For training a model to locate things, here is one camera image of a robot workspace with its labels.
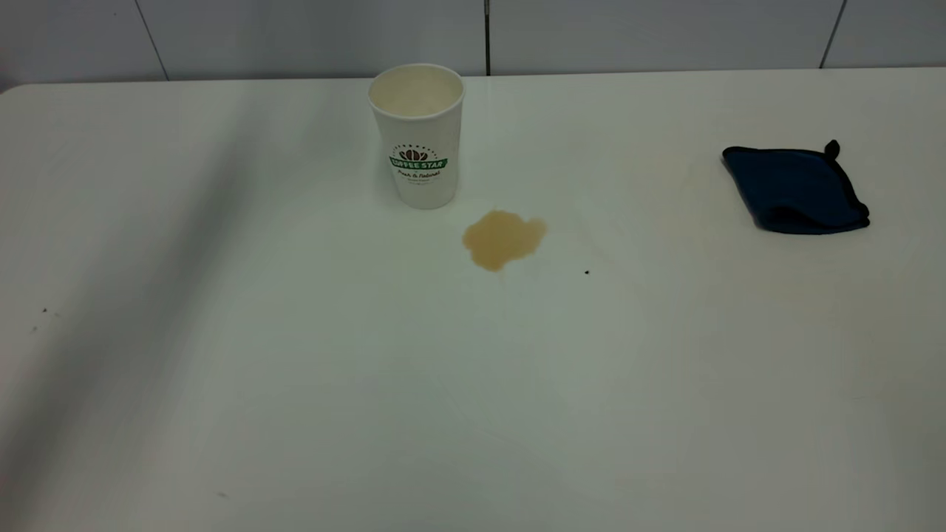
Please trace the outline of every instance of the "coffee spill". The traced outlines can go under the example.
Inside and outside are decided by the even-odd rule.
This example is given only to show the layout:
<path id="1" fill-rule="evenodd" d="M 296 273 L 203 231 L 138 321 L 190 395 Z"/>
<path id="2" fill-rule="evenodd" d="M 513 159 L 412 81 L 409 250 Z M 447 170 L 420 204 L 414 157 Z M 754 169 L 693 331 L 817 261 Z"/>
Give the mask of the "coffee spill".
<path id="1" fill-rule="evenodd" d="M 535 253 L 548 227 L 538 218 L 525 222 L 518 214 L 491 210 L 466 228 L 464 246 L 477 265 L 498 272 L 510 260 Z"/>

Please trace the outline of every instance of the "white table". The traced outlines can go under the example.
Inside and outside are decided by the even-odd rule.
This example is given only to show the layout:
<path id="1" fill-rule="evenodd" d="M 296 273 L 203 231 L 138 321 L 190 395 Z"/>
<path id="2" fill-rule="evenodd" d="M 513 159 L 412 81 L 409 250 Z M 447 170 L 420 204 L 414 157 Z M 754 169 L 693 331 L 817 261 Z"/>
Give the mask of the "white table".
<path id="1" fill-rule="evenodd" d="M 435 211 L 368 80 L 1 96 L 4 523 L 946 529 L 946 69 L 467 83 Z M 756 228 L 723 148 L 833 138 L 872 225 Z"/>

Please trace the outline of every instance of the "paper cup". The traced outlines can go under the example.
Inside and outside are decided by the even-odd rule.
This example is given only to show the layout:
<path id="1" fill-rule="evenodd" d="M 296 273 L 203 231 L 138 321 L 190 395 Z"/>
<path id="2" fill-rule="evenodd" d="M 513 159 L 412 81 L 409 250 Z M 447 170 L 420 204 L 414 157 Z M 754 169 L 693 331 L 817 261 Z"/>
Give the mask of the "paper cup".
<path id="1" fill-rule="evenodd" d="M 464 94 L 460 75 L 436 64 L 396 66 L 372 81 L 368 101 L 405 204 L 432 209 L 453 199 Z"/>

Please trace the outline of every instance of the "white tile wall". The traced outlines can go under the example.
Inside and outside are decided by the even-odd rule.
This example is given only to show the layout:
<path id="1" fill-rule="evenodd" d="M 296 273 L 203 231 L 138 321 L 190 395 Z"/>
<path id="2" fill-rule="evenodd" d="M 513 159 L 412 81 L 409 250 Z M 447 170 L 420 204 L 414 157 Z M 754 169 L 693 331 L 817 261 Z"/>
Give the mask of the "white tile wall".
<path id="1" fill-rule="evenodd" d="M 825 67 L 946 66 L 946 0 L 848 0 Z"/>
<path id="2" fill-rule="evenodd" d="M 485 73 L 482 0 L 140 0 L 172 80 Z"/>
<path id="3" fill-rule="evenodd" d="M 134 0 L 0 2 L 0 92 L 21 83 L 164 78 Z"/>
<path id="4" fill-rule="evenodd" d="M 841 1 L 492 0 L 493 72 L 817 68 Z"/>

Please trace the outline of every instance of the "dark blue towel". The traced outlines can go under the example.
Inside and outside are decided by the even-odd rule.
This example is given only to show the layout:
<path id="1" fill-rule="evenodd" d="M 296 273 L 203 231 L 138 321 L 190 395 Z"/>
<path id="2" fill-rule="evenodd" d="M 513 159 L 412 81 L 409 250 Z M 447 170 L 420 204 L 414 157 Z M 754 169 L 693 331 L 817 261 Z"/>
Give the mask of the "dark blue towel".
<path id="1" fill-rule="evenodd" d="M 824 153 L 733 146 L 723 151 L 723 159 L 760 227 L 827 235 L 870 225 L 867 206 L 857 201 L 848 174 L 835 160 L 840 151 L 836 140 Z"/>

